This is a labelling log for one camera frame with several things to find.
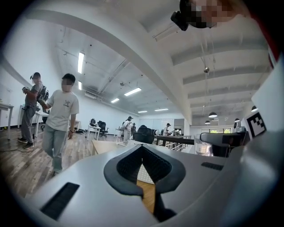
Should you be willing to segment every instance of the air conditioner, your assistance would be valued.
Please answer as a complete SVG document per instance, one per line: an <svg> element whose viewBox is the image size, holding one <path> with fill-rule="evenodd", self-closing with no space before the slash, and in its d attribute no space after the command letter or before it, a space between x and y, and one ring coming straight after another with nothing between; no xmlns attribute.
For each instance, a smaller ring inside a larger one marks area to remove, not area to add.
<svg viewBox="0 0 284 227"><path fill-rule="evenodd" d="M85 96L87 96L87 97L89 97L89 98L92 98L92 99L97 99L97 98L98 98L98 96L97 96L96 94L91 93L91 92L89 92L89 91L86 91L86 92L85 92Z"/></svg>

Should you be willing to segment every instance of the person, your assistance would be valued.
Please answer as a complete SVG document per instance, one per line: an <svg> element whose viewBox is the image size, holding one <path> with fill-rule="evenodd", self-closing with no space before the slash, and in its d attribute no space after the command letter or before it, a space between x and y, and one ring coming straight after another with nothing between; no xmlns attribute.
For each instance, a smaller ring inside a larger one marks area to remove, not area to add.
<svg viewBox="0 0 284 227"><path fill-rule="evenodd" d="M76 114L79 113L79 101L72 92L75 83L75 76L66 74L62 77L62 90L56 90L47 104L43 104L44 109L49 109L50 113L46 121L43 133L43 149L53 159L53 175L62 171L62 151L68 139L73 137Z"/></svg>
<svg viewBox="0 0 284 227"><path fill-rule="evenodd" d="M124 129L124 133L123 133L123 141L129 141L130 140L130 136L131 136L131 127L133 126L131 123L131 120L133 118L131 116L128 117L128 119L123 123L122 128Z"/></svg>
<svg viewBox="0 0 284 227"><path fill-rule="evenodd" d="M32 142L32 118L36 113L36 104L37 104L37 98L40 94L41 90L43 89L43 83L41 82L41 77L38 72L35 72L32 76L32 82L34 83L34 86L31 90L28 90L27 88L23 89L23 92L26 94L25 98L25 110L24 115L22 119L22 137L18 138L18 141L20 143L24 143L25 149L34 148L34 144Z"/></svg>
<svg viewBox="0 0 284 227"><path fill-rule="evenodd" d="M170 124L168 123L167 126L164 128L163 136L169 136L171 133L169 132Z"/></svg>
<svg viewBox="0 0 284 227"><path fill-rule="evenodd" d="M135 123L133 123L133 126L131 127L131 136L133 136L133 133L136 132L136 126Z"/></svg>

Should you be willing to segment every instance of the black hair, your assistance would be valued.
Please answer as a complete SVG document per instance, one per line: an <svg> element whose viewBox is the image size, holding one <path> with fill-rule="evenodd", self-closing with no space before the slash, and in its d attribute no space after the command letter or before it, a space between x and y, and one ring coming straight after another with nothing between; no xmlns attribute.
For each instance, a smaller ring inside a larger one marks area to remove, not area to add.
<svg viewBox="0 0 284 227"><path fill-rule="evenodd" d="M34 77L34 76L37 76L37 77L40 78L40 74L38 72L35 72L32 77Z"/></svg>
<svg viewBox="0 0 284 227"><path fill-rule="evenodd" d="M62 77L62 79L68 79L68 80L72 81L72 83L75 83L75 81L76 81L75 76L72 75L72 74L70 74L70 73L65 74L65 75Z"/></svg>

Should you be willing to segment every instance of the black slot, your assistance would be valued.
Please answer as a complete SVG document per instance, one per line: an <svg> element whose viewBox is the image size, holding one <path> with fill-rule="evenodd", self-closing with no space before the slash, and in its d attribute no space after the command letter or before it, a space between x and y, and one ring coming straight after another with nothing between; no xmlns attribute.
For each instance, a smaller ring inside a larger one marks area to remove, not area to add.
<svg viewBox="0 0 284 227"><path fill-rule="evenodd" d="M57 220L78 188L77 184L66 183L40 211Z"/></svg>
<svg viewBox="0 0 284 227"><path fill-rule="evenodd" d="M224 167L223 165L218 165L218 164L214 164L214 163L210 163L210 162L203 162L201 165L204 166L204 167L219 170L219 171L221 171Z"/></svg>

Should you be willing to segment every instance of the white ceiling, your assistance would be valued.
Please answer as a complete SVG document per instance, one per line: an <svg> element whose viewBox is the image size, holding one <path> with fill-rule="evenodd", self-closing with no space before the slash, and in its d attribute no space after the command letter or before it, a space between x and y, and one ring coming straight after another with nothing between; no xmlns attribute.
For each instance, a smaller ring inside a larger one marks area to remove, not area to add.
<svg viewBox="0 0 284 227"><path fill-rule="evenodd" d="M187 31L181 31L170 20L171 13L179 8L178 0L87 1L94 5L109 4L137 20L156 40L165 55L172 59L174 77L183 84L193 118L205 117L210 111L222 115L241 113L269 74L268 46L252 19L237 16L211 29L189 26ZM99 94L106 101L118 97L121 100L115 105L134 113L140 110L151 113L157 108L178 111L147 75L141 76L131 59L124 59L78 31L60 25L54 29L62 71L76 75L84 89ZM77 73L80 51L86 54L83 74ZM205 65L210 68L207 76L203 72ZM136 87L142 91L124 97L124 93Z"/></svg>

